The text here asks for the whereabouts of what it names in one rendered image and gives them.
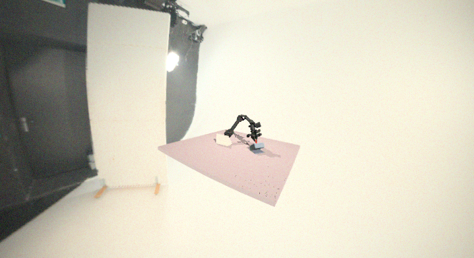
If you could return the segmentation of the grey sloped panel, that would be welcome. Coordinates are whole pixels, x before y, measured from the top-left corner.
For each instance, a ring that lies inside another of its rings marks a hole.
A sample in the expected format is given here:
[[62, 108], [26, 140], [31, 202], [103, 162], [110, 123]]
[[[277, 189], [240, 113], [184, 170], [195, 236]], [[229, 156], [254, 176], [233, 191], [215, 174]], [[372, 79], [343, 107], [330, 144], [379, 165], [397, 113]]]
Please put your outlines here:
[[250, 146], [250, 151], [255, 154], [263, 153], [264, 143], [254, 143]]

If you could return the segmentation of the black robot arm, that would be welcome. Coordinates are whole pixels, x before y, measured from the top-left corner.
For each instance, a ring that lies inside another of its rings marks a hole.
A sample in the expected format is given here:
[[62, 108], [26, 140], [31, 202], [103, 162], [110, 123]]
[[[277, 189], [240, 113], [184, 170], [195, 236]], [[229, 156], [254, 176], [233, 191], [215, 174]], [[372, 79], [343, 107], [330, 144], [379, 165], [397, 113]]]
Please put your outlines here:
[[[244, 119], [243, 119], [244, 117]], [[234, 133], [234, 130], [236, 128], [236, 126], [239, 124], [239, 122], [241, 121], [244, 121], [244, 120], [247, 120], [250, 125], [248, 127], [250, 127], [250, 130], [253, 129], [253, 133], [260, 133], [261, 130], [254, 130], [255, 128], [259, 128], [261, 127], [261, 123], [258, 122], [258, 123], [255, 123], [252, 119], [249, 119], [246, 115], [238, 115], [237, 119], [236, 119], [236, 122], [232, 125], [232, 127], [230, 129], [228, 129], [226, 132], [224, 132], [224, 134], [228, 137], [231, 137]]]

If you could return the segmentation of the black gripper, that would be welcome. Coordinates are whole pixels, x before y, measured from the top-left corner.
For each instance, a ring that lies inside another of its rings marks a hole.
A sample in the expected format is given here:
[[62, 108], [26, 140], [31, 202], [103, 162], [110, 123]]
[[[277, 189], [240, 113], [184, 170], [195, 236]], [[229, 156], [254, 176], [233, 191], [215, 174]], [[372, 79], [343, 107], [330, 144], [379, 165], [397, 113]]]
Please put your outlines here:
[[250, 130], [251, 133], [249, 133], [246, 137], [250, 137], [254, 140], [254, 142], [256, 143], [258, 137], [262, 136], [262, 133], [253, 133], [253, 129]]

